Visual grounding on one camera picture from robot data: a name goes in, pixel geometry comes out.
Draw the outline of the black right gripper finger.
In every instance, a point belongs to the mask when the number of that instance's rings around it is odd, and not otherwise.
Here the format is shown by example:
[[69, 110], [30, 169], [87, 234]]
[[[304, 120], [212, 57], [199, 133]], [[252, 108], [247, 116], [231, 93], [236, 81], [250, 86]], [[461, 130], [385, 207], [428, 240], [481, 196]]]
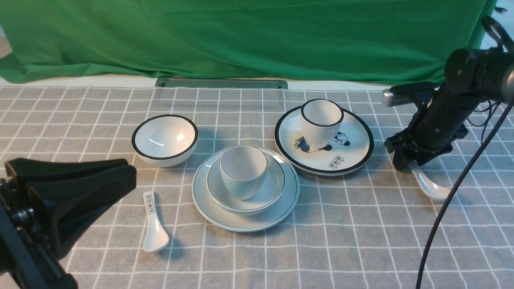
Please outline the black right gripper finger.
[[451, 143], [448, 143], [446, 146], [444, 146], [438, 151], [417, 150], [415, 162], [417, 164], [426, 164], [441, 155], [451, 153], [452, 150], [453, 146]]
[[406, 169], [411, 163], [419, 164], [421, 155], [418, 146], [407, 134], [395, 134], [384, 141], [389, 154], [393, 154], [393, 167], [397, 171]]

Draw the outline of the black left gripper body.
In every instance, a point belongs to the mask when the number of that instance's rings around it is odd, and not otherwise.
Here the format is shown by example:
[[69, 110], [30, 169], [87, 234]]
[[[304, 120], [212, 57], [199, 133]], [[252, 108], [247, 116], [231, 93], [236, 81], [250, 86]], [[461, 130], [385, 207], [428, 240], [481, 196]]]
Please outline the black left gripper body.
[[21, 289], [76, 289], [60, 265], [81, 236], [132, 192], [137, 171], [126, 159], [57, 163], [18, 158], [1, 179], [2, 274]]

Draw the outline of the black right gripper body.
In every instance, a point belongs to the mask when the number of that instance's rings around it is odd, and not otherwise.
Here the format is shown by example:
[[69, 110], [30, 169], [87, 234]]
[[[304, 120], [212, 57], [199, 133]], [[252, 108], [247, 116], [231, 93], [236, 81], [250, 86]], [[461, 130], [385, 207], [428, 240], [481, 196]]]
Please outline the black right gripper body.
[[484, 100], [473, 93], [455, 94], [441, 86], [430, 103], [408, 129], [416, 151], [445, 150], [455, 140], [455, 133]]

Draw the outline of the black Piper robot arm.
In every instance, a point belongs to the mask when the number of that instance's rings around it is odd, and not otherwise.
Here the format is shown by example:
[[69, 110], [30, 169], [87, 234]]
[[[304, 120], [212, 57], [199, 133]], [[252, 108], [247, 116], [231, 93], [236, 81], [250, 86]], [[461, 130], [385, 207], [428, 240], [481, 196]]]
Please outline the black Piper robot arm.
[[[506, 107], [457, 188], [513, 107], [513, 42], [459, 49], [444, 82], [408, 84], [417, 111], [391, 137], [392, 115], [369, 93], [315, 92], [345, 112], [332, 149], [307, 150], [300, 110], [316, 99], [281, 90], [1, 88], [1, 273], [22, 288], [497, 288], [513, 273], [490, 257], [512, 243], [428, 250], [447, 208], [451, 232], [513, 225], [512, 204], [412, 205], [385, 197], [397, 171], [468, 141], [465, 121], [486, 100]], [[207, 173], [234, 146], [257, 147], [284, 172], [281, 199], [237, 216], [211, 202]]]

